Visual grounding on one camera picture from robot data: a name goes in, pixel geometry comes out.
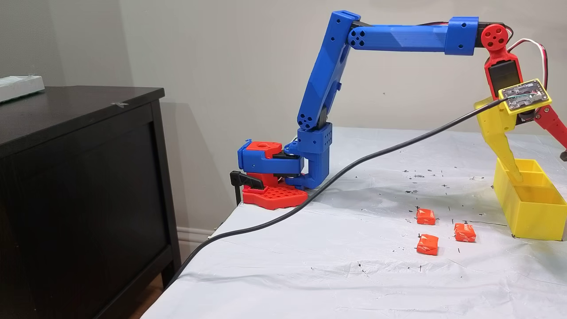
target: red joint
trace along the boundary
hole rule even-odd
[[[491,24],[487,26],[484,28],[480,41],[490,54],[488,61],[484,64],[484,72],[486,73],[486,80],[488,80],[488,86],[490,86],[492,98],[497,100],[498,91],[495,91],[492,85],[489,68],[502,61],[515,61],[516,68],[518,69],[518,77],[520,79],[520,83],[522,83],[524,80],[522,79],[522,72],[520,71],[520,63],[518,62],[517,56],[506,50],[508,32],[504,26],[500,24]]]
[[[272,158],[274,154],[280,153],[282,151],[282,144],[276,142],[261,142],[254,141],[250,143],[247,150],[263,150],[266,158]]]
[[[565,128],[565,124],[559,119],[551,105],[540,107],[535,121],[567,149],[567,128]]]

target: beige wall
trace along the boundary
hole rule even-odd
[[[0,1],[0,78],[43,75],[46,85],[65,77],[47,1]]]
[[[549,89],[567,71],[563,1],[49,0],[68,85],[165,87],[164,125],[179,226],[212,229],[234,207],[228,173],[245,139],[285,142],[331,11],[373,24],[416,24],[453,15],[503,21],[516,39],[550,54]],[[515,50],[526,79],[541,77],[538,50]],[[333,111],[335,125],[430,129],[489,95],[482,49],[473,57],[354,51]],[[46,72],[48,77],[56,72]],[[459,130],[476,131],[468,121]],[[541,133],[535,124],[516,132]]]

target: white tablecloth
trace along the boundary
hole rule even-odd
[[[335,128],[331,175],[421,133]],[[561,146],[509,137],[515,157],[536,159],[567,196]],[[565,318],[567,242],[512,238],[495,164],[479,133],[460,132],[366,162],[284,222],[204,248],[143,319]],[[416,224],[417,205],[436,225]],[[287,211],[241,204],[216,234]],[[455,241],[463,220],[475,243]],[[416,252],[423,233],[439,237],[437,256]]]

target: floor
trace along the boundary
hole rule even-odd
[[[159,298],[163,292],[162,276],[157,276],[149,286],[140,294],[136,300],[138,305],[136,310],[128,319],[139,319],[143,313]]]

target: baseboard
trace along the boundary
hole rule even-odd
[[[199,228],[177,227],[182,261],[184,261],[200,243],[206,241],[207,237],[211,236],[213,232],[213,230]]]
[[[177,227],[177,236],[179,241],[188,241],[200,244],[207,240],[207,237],[213,234],[213,230]]]

